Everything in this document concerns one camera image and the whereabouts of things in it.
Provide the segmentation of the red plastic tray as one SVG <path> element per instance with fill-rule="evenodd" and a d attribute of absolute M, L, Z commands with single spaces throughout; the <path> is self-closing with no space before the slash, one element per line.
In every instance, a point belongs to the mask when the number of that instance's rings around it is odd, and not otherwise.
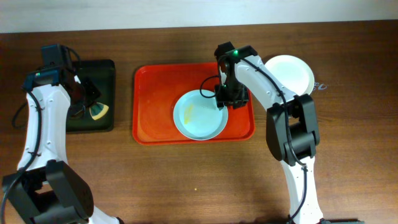
<path fill-rule="evenodd" d="M 198 90 L 204 79 L 217 74 L 216 62 L 146 65 L 135 72 L 132 136 L 142 145 L 195 144 L 180 133 L 173 112 L 181 96 Z M 252 96 L 246 106 L 228 108 L 221 134 L 204 142 L 244 141 L 254 134 Z"/>

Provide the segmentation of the light blue plate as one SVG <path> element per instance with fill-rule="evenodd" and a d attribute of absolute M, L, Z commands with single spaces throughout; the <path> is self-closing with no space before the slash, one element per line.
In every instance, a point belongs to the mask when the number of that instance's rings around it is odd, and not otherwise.
<path fill-rule="evenodd" d="M 217 137 L 228 123 L 227 107 L 219 109 L 215 93 L 210 90 L 192 90 L 181 96 L 173 111 L 178 131 L 195 141 Z"/>

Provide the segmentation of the white plate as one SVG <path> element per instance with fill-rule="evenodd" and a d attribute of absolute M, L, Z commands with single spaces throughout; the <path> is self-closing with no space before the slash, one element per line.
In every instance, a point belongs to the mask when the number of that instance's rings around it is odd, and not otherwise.
<path fill-rule="evenodd" d="M 298 95 L 311 94 L 315 84 L 312 69 L 302 59 L 292 55 L 278 55 L 265 63 L 278 81 Z"/>

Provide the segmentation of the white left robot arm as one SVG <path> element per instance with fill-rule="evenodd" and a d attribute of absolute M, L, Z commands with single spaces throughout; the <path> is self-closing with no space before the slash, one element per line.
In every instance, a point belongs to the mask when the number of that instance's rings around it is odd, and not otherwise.
<path fill-rule="evenodd" d="M 28 74 L 29 119 L 25 146 L 15 174 L 3 178 L 4 202 L 24 223 L 122 223 L 94 205 L 89 185 L 68 165 L 67 114 L 71 97 L 83 88 L 74 76 L 59 71 Z"/>

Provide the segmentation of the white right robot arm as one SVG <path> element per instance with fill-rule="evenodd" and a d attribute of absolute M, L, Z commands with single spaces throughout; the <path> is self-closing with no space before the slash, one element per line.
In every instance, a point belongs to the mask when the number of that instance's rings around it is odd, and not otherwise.
<path fill-rule="evenodd" d="M 226 42 L 214 56 L 218 75 L 226 77 L 215 86 L 218 108 L 243 107 L 252 93 L 267 113 L 267 147 L 282 165 L 289 191 L 288 223 L 328 223 L 315 186 L 320 134 L 312 97 L 298 95 L 278 81 L 250 45 L 237 49 Z"/>

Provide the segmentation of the yellow green scrub sponge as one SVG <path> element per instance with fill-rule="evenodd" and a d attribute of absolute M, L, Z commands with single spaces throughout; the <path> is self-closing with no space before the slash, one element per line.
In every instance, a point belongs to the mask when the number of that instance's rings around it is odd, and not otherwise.
<path fill-rule="evenodd" d="M 94 120 L 101 119 L 109 110 L 109 106 L 100 102 L 96 102 L 90 106 L 90 115 Z"/>

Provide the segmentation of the black plastic tray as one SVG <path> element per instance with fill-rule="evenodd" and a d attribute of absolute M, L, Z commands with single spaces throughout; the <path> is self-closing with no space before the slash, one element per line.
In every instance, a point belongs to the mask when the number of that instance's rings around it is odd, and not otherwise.
<path fill-rule="evenodd" d="M 109 106 L 109 110 L 101 119 L 94 120 L 90 115 L 90 109 L 86 111 L 82 119 L 68 119 L 67 133 L 97 133 L 108 132 L 114 127 L 114 100 L 116 88 L 116 67 L 111 59 L 84 60 L 81 61 L 77 75 L 80 80 L 88 77 L 97 86 L 101 96 L 96 100 Z"/>

